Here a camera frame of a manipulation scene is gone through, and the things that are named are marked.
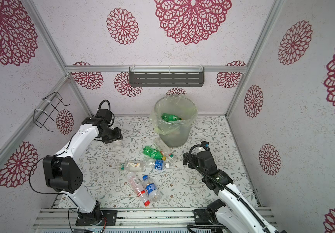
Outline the green bottle yellow cap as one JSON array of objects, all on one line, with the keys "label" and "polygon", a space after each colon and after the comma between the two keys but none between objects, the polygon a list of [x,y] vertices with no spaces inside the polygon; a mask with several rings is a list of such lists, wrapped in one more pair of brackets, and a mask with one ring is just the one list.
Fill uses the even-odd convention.
[{"label": "green bottle yellow cap", "polygon": [[143,149],[143,154],[155,160],[163,160],[163,161],[166,160],[166,157],[163,156],[159,150],[154,149],[150,146],[146,146]]},{"label": "green bottle yellow cap", "polygon": [[174,114],[167,114],[167,113],[163,113],[161,115],[161,119],[164,120],[165,122],[173,122],[173,121],[181,120],[179,116],[174,115]]}]

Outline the clear bottle white yellow label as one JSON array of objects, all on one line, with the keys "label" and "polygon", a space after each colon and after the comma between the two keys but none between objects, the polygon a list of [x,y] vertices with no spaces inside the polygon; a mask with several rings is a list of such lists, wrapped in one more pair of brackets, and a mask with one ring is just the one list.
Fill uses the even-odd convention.
[{"label": "clear bottle white yellow label", "polygon": [[126,161],[123,163],[117,163],[116,168],[120,171],[143,172],[144,163],[142,161]]}]

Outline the clear bottle blue label blue cap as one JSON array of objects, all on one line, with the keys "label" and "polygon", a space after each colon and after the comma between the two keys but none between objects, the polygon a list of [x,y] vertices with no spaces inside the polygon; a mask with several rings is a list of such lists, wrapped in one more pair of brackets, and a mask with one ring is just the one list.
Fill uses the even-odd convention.
[{"label": "clear bottle blue label blue cap", "polygon": [[150,202],[157,202],[161,199],[162,195],[153,178],[148,175],[143,176],[143,185],[147,192]]}]

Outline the clear bottle red cap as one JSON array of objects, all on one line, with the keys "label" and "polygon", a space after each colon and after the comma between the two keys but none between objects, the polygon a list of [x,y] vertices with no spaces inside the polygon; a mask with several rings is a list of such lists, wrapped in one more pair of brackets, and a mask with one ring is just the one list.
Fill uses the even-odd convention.
[{"label": "clear bottle red cap", "polygon": [[142,201],[145,207],[150,205],[150,201],[148,199],[147,193],[145,191],[144,186],[137,178],[134,172],[130,172],[127,174],[127,180],[130,184],[131,189],[137,195],[137,197]]}]

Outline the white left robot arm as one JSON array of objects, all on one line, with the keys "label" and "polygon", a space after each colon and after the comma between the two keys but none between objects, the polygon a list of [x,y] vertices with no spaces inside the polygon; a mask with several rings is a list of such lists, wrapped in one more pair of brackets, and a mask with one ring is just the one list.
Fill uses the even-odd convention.
[{"label": "white left robot arm", "polygon": [[69,142],[54,156],[43,159],[46,185],[67,195],[78,208],[78,217],[86,225],[100,225],[103,213],[100,203],[85,188],[84,175],[77,165],[88,145],[96,138],[104,144],[122,140],[121,129],[111,128],[115,120],[110,109],[99,108],[96,115],[87,117]]}]

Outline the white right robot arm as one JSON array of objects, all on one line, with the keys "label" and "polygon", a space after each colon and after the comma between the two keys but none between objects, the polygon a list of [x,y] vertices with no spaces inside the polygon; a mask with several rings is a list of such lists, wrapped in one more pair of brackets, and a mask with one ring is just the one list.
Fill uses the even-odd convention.
[{"label": "white right robot arm", "polygon": [[218,196],[204,211],[194,211],[196,226],[188,226],[188,230],[207,227],[228,229],[231,233],[279,232],[244,199],[230,176],[217,168],[210,151],[185,152],[183,165],[197,170],[202,182]]}]

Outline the silver mesh waste bin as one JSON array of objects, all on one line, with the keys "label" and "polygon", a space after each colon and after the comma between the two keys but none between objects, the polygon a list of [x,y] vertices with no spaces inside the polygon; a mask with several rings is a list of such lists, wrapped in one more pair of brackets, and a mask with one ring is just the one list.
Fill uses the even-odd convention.
[{"label": "silver mesh waste bin", "polygon": [[[163,114],[175,115],[180,120],[167,122],[162,119]],[[150,121],[155,133],[169,147],[176,148],[187,142],[197,116],[198,110],[192,100],[183,95],[171,95],[157,101],[150,114]]]}]

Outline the green plastic bin liner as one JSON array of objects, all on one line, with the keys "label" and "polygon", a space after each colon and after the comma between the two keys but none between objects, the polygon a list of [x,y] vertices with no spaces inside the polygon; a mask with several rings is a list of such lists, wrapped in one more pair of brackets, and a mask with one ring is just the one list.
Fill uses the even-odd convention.
[{"label": "green plastic bin liner", "polygon": [[[163,113],[177,115],[181,120],[165,122],[161,119]],[[156,102],[150,114],[150,121],[156,133],[167,135],[184,127],[190,128],[197,115],[198,109],[192,100],[182,95],[171,95]]]}]

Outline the clear bottle green red label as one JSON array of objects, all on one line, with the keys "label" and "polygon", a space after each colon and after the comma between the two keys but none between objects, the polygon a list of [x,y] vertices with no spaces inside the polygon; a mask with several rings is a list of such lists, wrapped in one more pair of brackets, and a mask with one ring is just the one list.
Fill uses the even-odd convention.
[{"label": "clear bottle green red label", "polygon": [[172,154],[171,148],[161,138],[155,139],[154,145],[171,163],[177,161],[177,157]]}]

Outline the crushed Pocari bottle blue label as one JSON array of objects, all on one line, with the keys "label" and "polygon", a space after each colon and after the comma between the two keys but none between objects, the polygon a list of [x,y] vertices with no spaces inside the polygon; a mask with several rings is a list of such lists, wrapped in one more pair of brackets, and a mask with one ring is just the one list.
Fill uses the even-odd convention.
[{"label": "crushed Pocari bottle blue label", "polygon": [[154,170],[165,170],[170,167],[170,163],[162,159],[145,159],[143,160],[143,164],[146,169]]}]

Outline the dark grey wall shelf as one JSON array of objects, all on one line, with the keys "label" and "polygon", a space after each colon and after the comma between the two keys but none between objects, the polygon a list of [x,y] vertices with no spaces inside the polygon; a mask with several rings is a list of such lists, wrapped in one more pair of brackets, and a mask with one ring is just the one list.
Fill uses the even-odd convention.
[{"label": "dark grey wall shelf", "polygon": [[129,67],[129,84],[132,87],[202,87],[205,69],[141,69]]}]

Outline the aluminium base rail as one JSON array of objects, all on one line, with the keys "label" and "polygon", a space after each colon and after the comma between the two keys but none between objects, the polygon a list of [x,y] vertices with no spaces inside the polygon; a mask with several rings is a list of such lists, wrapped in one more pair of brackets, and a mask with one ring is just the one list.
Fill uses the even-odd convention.
[{"label": "aluminium base rail", "polygon": [[[205,208],[103,208],[111,228],[185,227],[209,221]],[[69,209],[41,209],[31,227],[38,229],[84,229],[78,214]]]}]

